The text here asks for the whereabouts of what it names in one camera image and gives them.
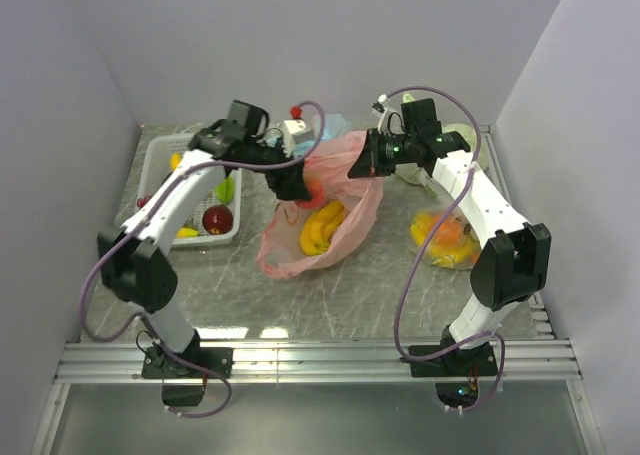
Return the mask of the pink plastic bag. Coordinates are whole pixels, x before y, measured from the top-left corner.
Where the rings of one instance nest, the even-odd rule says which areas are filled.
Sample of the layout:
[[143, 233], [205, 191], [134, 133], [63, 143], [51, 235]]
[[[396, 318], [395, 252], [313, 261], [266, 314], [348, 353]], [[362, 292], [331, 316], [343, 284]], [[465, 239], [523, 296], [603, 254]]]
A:
[[261, 237], [256, 262], [272, 279], [290, 279], [304, 272], [331, 267], [354, 252], [372, 229], [384, 182], [380, 178], [350, 179], [348, 171], [359, 157], [366, 139], [364, 131], [352, 131], [325, 141], [305, 160], [304, 173], [322, 183], [329, 202], [340, 201], [345, 221], [331, 238], [328, 250], [307, 256], [299, 245], [299, 236], [311, 214], [292, 201], [279, 201], [274, 215]]

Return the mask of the yellow banana bunch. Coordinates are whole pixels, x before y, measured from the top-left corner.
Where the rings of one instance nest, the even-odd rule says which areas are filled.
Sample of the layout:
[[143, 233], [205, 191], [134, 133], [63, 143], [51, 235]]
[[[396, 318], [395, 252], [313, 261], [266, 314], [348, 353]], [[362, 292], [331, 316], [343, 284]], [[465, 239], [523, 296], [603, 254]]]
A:
[[312, 213], [306, 220], [299, 236], [299, 246], [306, 256], [325, 253], [331, 240], [345, 219], [345, 207], [336, 200]]

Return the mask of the green starfruit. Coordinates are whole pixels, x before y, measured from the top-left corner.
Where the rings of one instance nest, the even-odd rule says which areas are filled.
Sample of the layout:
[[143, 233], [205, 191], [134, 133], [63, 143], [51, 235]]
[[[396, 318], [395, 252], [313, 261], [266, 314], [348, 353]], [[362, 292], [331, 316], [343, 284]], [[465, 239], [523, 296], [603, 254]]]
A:
[[229, 205], [235, 196], [235, 182], [232, 174], [228, 175], [219, 185], [214, 189], [214, 195], [216, 199], [224, 205]]

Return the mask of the red apple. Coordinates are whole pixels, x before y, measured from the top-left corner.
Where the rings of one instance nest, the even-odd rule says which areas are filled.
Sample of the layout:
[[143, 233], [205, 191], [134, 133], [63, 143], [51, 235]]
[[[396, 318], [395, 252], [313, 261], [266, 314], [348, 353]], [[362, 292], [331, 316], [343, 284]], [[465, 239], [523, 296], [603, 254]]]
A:
[[210, 235], [227, 234], [233, 228], [233, 213], [226, 205], [211, 206], [203, 213], [201, 223]]

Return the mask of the single yellow banana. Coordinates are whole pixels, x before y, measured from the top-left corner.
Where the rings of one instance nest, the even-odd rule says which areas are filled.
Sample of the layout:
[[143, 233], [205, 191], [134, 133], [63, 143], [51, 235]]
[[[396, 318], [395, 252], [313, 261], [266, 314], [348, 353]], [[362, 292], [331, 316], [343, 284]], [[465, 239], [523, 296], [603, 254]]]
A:
[[178, 152], [173, 153], [170, 158], [171, 171], [175, 171], [179, 167], [181, 161], [182, 161], [182, 154]]

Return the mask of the red grape bunch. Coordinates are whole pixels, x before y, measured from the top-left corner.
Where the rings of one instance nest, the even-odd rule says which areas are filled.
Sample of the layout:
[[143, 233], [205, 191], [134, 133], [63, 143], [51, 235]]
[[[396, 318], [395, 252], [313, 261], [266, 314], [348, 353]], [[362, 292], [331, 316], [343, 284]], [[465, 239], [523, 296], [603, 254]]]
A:
[[142, 209], [151, 199], [151, 196], [144, 196], [136, 200], [136, 208]]

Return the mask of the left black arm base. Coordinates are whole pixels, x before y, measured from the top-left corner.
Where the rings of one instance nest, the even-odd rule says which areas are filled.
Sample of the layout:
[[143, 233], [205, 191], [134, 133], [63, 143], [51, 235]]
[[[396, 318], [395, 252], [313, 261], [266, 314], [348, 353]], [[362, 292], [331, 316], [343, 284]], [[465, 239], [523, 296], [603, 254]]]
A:
[[[205, 418], [224, 410], [232, 398], [229, 378], [234, 350], [231, 347], [200, 348], [195, 360], [180, 360], [168, 355], [161, 346], [152, 345], [145, 350], [141, 378], [162, 382], [161, 399], [165, 408], [184, 418]], [[195, 413], [204, 400], [208, 383], [219, 380], [226, 388], [220, 405], [209, 412]]]

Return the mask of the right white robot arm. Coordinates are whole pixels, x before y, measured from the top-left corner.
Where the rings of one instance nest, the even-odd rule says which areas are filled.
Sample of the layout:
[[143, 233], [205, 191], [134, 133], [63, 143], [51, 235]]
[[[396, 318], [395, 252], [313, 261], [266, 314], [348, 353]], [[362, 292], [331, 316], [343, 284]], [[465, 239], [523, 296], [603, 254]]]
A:
[[[399, 352], [408, 362], [440, 362], [449, 373], [462, 374], [479, 359], [504, 318], [545, 286], [551, 234], [510, 205], [477, 163], [481, 146], [444, 129], [433, 99], [404, 102], [396, 112], [382, 96], [374, 107], [380, 120], [366, 132], [349, 177], [384, 177], [400, 165], [416, 165], [451, 197], [444, 214], [460, 212], [481, 248], [470, 273], [470, 299], [444, 329], [440, 350], [429, 355]], [[386, 125], [395, 114], [401, 121], [398, 133]]]

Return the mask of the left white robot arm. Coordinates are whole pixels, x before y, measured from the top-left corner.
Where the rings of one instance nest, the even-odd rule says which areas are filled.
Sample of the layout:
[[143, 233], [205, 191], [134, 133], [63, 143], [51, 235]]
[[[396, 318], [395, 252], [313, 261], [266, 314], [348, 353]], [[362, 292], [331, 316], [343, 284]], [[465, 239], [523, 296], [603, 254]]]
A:
[[228, 114], [196, 132], [181, 162], [151, 199], [121, 226], [98, 236], [94, 273], [120, 301], [136, 308], [154, 345], [177, 376], [206, 369], [200, 337], [174, 299], [178, 276], [168, 254], [196, 206], [236, 169], [265, 176], [278, 198], [308, 201], [304, 159], [294, 154], [296, 136], [319, 139], [302, 119], [303, 105], [278, 124], [255, 105], [235, 100]]

